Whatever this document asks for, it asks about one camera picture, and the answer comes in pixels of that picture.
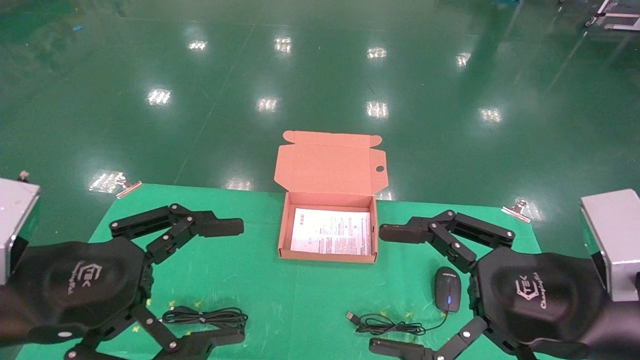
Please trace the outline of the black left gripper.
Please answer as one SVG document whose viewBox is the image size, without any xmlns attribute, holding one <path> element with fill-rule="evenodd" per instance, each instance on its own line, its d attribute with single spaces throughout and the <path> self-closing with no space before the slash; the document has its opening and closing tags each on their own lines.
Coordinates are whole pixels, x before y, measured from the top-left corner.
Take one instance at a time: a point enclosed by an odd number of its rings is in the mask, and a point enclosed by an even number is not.
<svg viewBox="0 0 640 360">
<path fill-rule="evenodd" d="M 82 338 L 66 352 L 66 360 L 121 360 L 98 351 L 101 335 L 114 337 L 133 319 L 160 344 L 154 360 L 207 360 L 216 347 L 245 341 L 242 327 L 176 338 L 142 306 L 151 294 L 151 265 L 161 264 L 194 237 L 243 234 L 242 219 L 222 219 L 212 210 L 172 203 L 117 219 L 109 228 L 115 239 L 107 242 L 70 241 L 25 249 L 1 287 L 2 347 Z M 163 234 L 147 244 L 145 253 L 128 241 L 158 231 Z"/>
</svg>

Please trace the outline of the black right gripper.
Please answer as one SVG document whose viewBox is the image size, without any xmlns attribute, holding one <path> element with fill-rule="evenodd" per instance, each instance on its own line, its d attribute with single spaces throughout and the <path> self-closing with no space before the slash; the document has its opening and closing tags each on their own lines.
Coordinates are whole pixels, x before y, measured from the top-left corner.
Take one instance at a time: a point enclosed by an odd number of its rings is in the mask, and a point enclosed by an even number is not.
<svg viewBox="0 0 640 360">
<path fill-rule="evenodd" d="M 430 244 L 470 274 L 476 316 L 439 350 L 372 338 L 371 353 L 400 360 L 455 360 L 485 334 L 507 354 L 544 354 L 563 360 L 637 360 L 638 301 L 614 301 L 589 259 L 557 253 L 520 253 L 515 233 L 482 219 L 445 210 L 406 224 L 382 224 L 385 242 Z M 460 239 L 494 249 L 478 260 Z"/>
</svg>

